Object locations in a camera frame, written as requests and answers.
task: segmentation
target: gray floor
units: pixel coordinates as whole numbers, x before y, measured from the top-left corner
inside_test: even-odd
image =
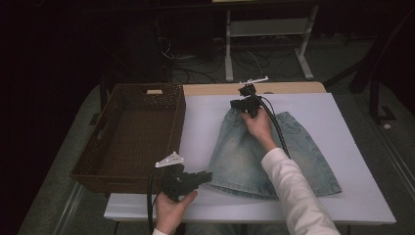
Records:
[[[271,81],[304,81],[300,66],[294,55],[300,39],[297,37],[255,38],[234,41],[233,58],[235,82],[267,75]],[[305,56],[315,76],[324,82],[359,61],[369,50],[371,41],[351,41],[345,46],[342,36],[311,38]],[[225,81],[223,47],[217,47],[212,61],[189,54],[176,54],[177,65],[173,70],[172,82],[176,83],[219,83]],[[415,202],[405,175],[401,169],[411,168],[415,172],[415,117],[395,98],[387,87],[381,87],[381,105],[391,108],[397,120],[377,125],[368,114],[368,92],[351,94],[347,87],[353,74],[327,88],[333,93],[345,118],[347,126],[384,194],[397,223],[380,226],[352,226],[350,234],[412,234],[415,231]],[[87,101],[97,102],[98,91],[94,90]],[[85,102],[82,109],[97,109]],[[82,123],[84,128],[72,128],[71,132],[90,133],[93,126]],[[50,172],[39,196],[23,223],[20,234],[113,234],[115,222],[103,218],[107,200],[103,194],[94,194],[80,188],[75,196],[78,204],[68,204],[74,182],[69,179],[73,163],[65,155],[75,155],[81,148],[72,140],[64,146],[54,165],[65,165],[64,170]],[[346,227],[339,227],[346,234]],[[149,234],[145,222],[122,222],[117,234]]]

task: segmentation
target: dark background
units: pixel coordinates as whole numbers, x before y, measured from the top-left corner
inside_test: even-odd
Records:
[[[114,3],[119,6],[130,4],[129,1]],[[392,16],[395,15],[392,13],[399,4],[399,1],[387,0],[334,1],[320,8],[313,35],[343,33],[350,39],[376,36],[393,22]],[[128,48],[137,47],[128,44],[128,37],[139,37],[153,45],[142,52],[145,57],[155,55],[154,52],[159,50],[156,35],[149,29],[159,15],[148,15],[148,22],[138,21],[146,22],[144,25],[123,26],[123,19],[131,16],[103,16],[88,12],[109,6],[110,1],[99,1],[97,4],[89,1],[88,6],[82,1],[66,0],[8,0],[0,3],[0,234],[16,234],[19,231],[79,106],[103,75],[109,74],[113,82],[126,77],[129,82],[156,82],[168,78],[167,71],[158,70],[164,63],[159,57],[152,59],[149,70],[140,66],[134,68],[134,63],[128,64],[142,58],[137,55],[128,58],[131,56]],[[252,16],[255,12],[241,14],[246,15]],[[200,45],[209,45],[206,36],[224,34],[223,17],[223,12],[186,13],[179,19],[165,15],[165,19],[175,21],[165,21],[162,26],[165,36],[174,38],[176,45],[200,48]],[[198,21],[209,30],[201,30],[196,24]],[[126,33],[114,37],[120,35],[120,28]],[[100,33],[97,36],[102,29],[112,36]],[[144,35],[147,36],[139,35],[137,32],[140,30],[146,31]],[[107,43],[114,55],[123,58],[127,65],[115,62],[97,43],[97,37],[98,41]]]

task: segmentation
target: table surface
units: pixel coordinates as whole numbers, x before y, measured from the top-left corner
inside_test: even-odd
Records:
[[[185,171],[202,171],[208,166],[219,126],[230,108],[229,101],[241,99],[237,91],[240,87],[241,84],[184,86],[187,108],[180,156],[185,158]],[[261,83],[255,87],[257,94],[274,93],[262,96],[270,100],[275,113],[290,112],[307,129],[325,156],[343,189],[340,194],[319,197],[335,222],[395,222],[333,96],[325,93],[321,83]],[[278,201],[236,198],[205,186],[201,186],[198,191],[197,199],[184,214],[184,221],[278,223],[285,220]],[[114,220],[146,220],[146,196],[111,194],[104,217]]]

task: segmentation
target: white table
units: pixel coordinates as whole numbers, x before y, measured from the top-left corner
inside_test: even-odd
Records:
[[[290,112],[310,133],[335,173],[343,192],[319,197],[336,223],[395,223],[394,216],[355,145],[342,114],[329,93],[270,94],[275,113]],[[180,147],[185,171],[205,170],[219,127],[238,95],[187,96]],[[147,220],[146,195],[111,194],[105,218]],[[276,201],[241,199],[201,186],[183,221],[283,222]]]

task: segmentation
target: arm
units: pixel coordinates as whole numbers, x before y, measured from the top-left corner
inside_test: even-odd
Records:
[[[242,114],[248,130],[268,152],[262,167],[283,206],[291,234],[340,234],[324,206],[315,197],[299,166],[284,151],[277,148],[270,133],[270,121],[265,110],[251,118]]]
[[[156,199],[157,225],[153,235],[174,234],[182,220],[184,211],[195,200],[196,196],[198,196],[198,192],[193,191],[179,203],[175,203],[164,192],[161,192]]]

